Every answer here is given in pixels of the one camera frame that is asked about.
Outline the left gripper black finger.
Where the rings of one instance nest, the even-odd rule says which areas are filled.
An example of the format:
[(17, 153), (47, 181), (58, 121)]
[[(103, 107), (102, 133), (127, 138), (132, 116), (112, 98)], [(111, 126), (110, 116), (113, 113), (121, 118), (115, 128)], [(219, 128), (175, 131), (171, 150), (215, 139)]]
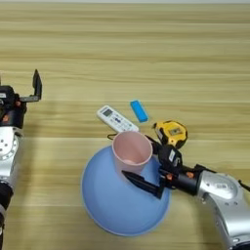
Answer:
[(34, 94), (28, 97), (20, 97), (22, 103), (35, 103), (42, 99), (42, 81), (38, 70), (34, 71), (32, 79), (32, 87), (34, 89)]

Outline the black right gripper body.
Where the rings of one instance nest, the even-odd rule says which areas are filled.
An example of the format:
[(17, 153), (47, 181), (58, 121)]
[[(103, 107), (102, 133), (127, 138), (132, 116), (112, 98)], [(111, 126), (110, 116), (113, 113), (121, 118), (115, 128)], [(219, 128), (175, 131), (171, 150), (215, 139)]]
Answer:
[(163, 168), (159, 169), (160, 176), (165, 181), (165, 187), (179, 189), (190, 195), (197, 195), (199, 173), (188, 167), (178, 170), (176, 173)]

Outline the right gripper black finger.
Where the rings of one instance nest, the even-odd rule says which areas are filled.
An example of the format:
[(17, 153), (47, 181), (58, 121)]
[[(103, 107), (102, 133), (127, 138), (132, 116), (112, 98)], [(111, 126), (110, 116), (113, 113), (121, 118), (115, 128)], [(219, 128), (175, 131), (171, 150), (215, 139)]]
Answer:
[(163, 191), (165, 189), (165, 178), (159, 178), (159, 185), (155, 185), (145, 180), (141, 175), (138, 175), (129, 171), (122, 171), (122, 174), (127, 180), (129, 180), (134, 186), (140, 188), (146, 192), (153, 194), (155, 197), (160, 199), (162, 197)]
[(146, 137), (152, 145), (152, 153), (157, 154), (161, 149), (161, 144), (157, 142), (155, 139), (151, 138), (150, 136), (146, 136)]

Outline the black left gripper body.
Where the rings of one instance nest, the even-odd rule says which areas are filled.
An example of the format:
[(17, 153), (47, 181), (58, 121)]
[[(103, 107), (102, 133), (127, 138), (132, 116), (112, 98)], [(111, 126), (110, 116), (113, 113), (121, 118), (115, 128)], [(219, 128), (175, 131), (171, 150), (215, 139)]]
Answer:
[(26, 113), (26, 103), (14, 101), (13, 104), (5, 104), (0, 100), (0, 127), (23, 127), (24, 116)]

